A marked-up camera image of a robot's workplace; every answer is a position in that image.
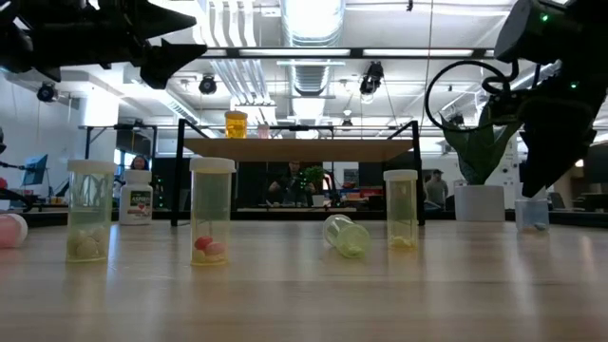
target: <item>clear plastic container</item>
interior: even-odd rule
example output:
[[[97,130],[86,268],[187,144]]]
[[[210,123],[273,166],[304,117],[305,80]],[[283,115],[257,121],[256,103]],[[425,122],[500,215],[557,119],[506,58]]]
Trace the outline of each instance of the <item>clear plastic container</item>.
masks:
[[[389,248],[418,247],[415,170],[392,170],[384,173],[387,183],[387,225]]]
[[[67,262],[107,260],[116,164],[68,161]]]
[[[247,138],[247,114],[239,111],[227,111],[226,118],[226,138],[245,139]]]
[[[235,162],[196,158],[192,171],[192,265],[221,265],[228,261],[230,199]]]
[[[152,173],[144,170],[125,170],[126,185],[121,188],[122,225],[146,225],[152,223]]]
[[[522,233],[544,233],[549,230],[549,201],[544,188],[529,199],[522,195],[522,185],[517,186],[515,225]]]
[[[368,230],[344,215],[332,215],[325,220],[323,237],[344,257],[363,257],[370,249]]]

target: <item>person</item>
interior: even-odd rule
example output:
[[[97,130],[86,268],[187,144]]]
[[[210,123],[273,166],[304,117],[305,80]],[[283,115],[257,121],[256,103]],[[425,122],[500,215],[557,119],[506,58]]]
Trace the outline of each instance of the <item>person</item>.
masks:
[[[447,183],[441,179],[443,172],[441,170],[434,170],[432,177],[425,184],[425,190],[427,192],[427,200],[439,205],[442,208],[446,206],[446,197],[448,195]]]
[[[290,161],[286,174],[280,180],[273,181],[268,191],[272,194],[278,194],[282,191],[284,204],[307,204],[307,194],[313,194],[316,189],[309,182],[304,186],[304,191],[302,191],[300,183],[303,179],[304,176],[300,172],[300,162]]]
[[[133,161],[131,162],[131,170],[148,171],[149,168],[148,160],[142,155],[133,158]]]

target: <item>green plant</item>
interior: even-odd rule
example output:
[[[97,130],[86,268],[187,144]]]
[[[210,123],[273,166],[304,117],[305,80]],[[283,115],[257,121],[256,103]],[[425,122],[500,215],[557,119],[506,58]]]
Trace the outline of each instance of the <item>green plant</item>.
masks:
[[[321,166],[312,166],[304,170],[304,177],[307,181],[318,184],[323,181],[325,170]]]
[[[458,128],[441,118],[444,126]],[[479,119],[479,127],[471,132],[454,132],[444,130],[446,141],[458,153],[460,171],[469,185],[484,185],[494,169],[501,162],[509,139],[522,126],[521,122],[508,123],[495,129],[490,123],[490,110],[488,106],[482,111]]]

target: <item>potted plant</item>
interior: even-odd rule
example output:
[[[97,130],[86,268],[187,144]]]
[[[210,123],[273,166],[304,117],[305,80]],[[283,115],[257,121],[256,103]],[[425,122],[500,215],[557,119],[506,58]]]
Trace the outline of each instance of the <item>potted plant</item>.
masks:
[[[467,182],[454,188],[456,219],[463,221],[504,221],[504,190],[501,185],[485,185],[503,157],[506,146],[522,123],[495,128],[486,107],[478,129],[458,132],[458,125],[445,120],[447,143],[456,150],[458,163]]]
[[[312,166],[304,170],[304,177],[307,183],[312,183],[320,195],[313,195],[313,206],[323,206],[325,196],[323,196],[323,179],[325,170],[321,166]]]

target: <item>white pot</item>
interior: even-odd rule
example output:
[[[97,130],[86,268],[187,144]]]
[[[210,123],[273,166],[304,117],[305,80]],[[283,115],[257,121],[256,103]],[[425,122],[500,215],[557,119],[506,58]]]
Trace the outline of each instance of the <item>white pot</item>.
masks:
[[[313,206],[323,206],[325,204],[325,196],[313,195]]]
[[[497,185],[454,188],[456,219],[474,222],[504,222],[504,190]]]

